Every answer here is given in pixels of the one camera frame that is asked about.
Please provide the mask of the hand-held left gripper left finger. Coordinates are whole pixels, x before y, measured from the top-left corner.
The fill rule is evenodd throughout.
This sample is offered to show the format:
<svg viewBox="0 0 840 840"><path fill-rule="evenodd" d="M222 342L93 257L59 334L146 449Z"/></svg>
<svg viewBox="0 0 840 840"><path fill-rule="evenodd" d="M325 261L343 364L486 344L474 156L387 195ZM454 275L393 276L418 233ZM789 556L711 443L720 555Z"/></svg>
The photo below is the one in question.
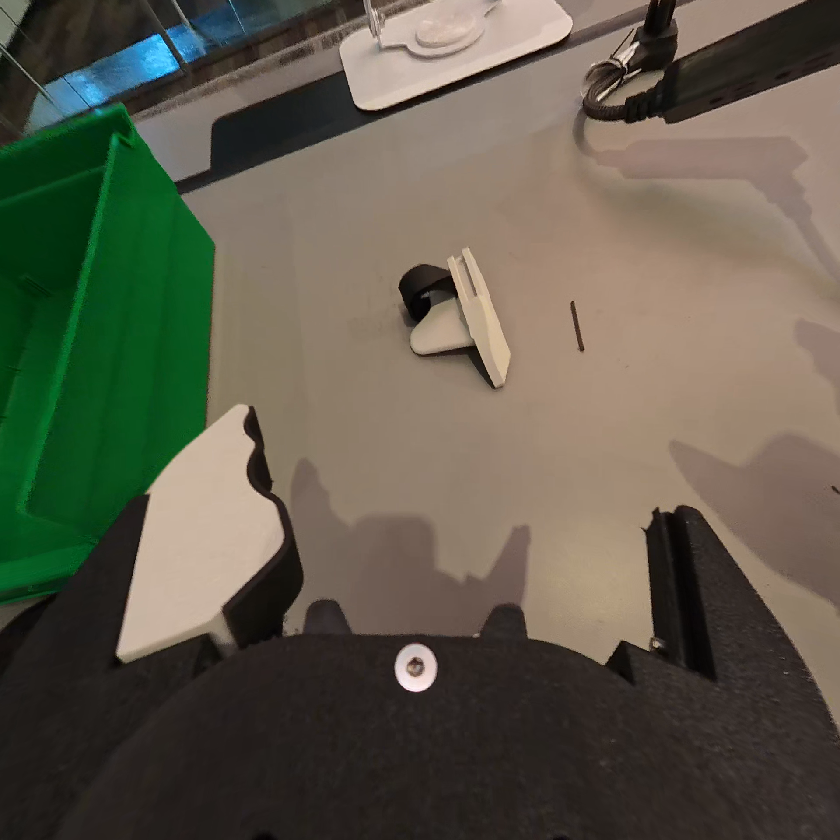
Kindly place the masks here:
<svg viewBox="0 0 840 840"><path fill-rule="evenodd" d="M200 636L223 657L281 636L303 569L287 506L273 491L256 409L230 408L146 496L120 662Z"/></svg>

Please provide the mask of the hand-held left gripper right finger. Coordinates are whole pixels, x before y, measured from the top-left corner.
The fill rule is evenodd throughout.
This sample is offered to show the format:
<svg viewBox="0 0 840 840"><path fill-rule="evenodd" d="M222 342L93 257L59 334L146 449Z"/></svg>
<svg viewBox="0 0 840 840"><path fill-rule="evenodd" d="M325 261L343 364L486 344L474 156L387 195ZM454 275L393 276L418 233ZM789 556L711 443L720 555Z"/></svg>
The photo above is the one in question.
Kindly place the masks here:
<svg viewBox="0 0 840 840"><path fill-rule="evenodd" d="M491 386L504 386L511 351L470 248L448 257L445 268L414 266L399 280L398 290L414 322L409 343L415 354L476 350Z"/></svg>

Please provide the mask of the black power plug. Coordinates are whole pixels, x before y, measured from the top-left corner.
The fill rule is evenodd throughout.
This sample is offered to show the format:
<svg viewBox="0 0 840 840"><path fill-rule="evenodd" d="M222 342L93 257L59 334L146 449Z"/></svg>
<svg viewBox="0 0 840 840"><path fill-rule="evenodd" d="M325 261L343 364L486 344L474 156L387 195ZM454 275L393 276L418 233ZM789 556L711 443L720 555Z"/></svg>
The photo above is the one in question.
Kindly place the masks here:
<svg viewBox="0 0 840 840"><path fill-rule="evenodd" d="M663 70L673 61L678 41L676 5L677 1L648 3L644 23L633 34L632 54L626 60L629 72Z"/></svg>

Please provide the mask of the black power strip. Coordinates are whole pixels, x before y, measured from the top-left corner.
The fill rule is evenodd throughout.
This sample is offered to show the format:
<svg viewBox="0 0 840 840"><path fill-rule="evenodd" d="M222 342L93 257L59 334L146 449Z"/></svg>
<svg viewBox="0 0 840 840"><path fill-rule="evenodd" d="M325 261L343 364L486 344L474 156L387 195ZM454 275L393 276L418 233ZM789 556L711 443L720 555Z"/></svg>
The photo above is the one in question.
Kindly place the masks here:
<svg viewBox="0 0 840 840"><path fill-rule="evenodd" d="M807 1L679 58L658 84L678 123L837 66L839 2Z"/></svg>

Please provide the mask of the green plastic bin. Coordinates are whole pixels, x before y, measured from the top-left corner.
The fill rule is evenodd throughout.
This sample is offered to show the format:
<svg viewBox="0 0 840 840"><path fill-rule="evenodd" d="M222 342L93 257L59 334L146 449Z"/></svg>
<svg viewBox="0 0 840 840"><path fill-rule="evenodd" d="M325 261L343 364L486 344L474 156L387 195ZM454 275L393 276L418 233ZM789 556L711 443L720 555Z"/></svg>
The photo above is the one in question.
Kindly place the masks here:
<svg viewBox="0 0 840 840"><path fill-rule="evenodd" d="M57 592L204 430L214 258L124 106L2 148L2 605Z"/></svg>

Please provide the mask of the white monitor stand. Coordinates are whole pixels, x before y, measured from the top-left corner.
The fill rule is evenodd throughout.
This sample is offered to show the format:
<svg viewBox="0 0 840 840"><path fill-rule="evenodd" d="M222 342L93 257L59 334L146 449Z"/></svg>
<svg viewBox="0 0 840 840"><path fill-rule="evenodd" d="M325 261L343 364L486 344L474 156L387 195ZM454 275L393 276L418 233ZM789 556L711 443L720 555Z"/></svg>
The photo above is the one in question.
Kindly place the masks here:
<svg viewBox="0 0 840 840"><path fill-rule="evenodd" d="M354 105L378 112L565 40L554 1L435 1L392 17L364 2L366 28L339 46Z"/></svg>

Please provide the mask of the glass partition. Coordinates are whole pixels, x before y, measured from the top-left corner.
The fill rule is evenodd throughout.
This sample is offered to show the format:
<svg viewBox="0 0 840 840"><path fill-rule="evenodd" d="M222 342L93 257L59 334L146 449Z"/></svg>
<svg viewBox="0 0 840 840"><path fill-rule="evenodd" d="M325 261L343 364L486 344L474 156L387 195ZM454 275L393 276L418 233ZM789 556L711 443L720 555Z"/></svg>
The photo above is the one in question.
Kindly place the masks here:
<svg viewBox="0 0 840 840"><path fill-rule="evenodd" d="M362 2L2 1L2 144L137 112L363 15Z"/></svg>

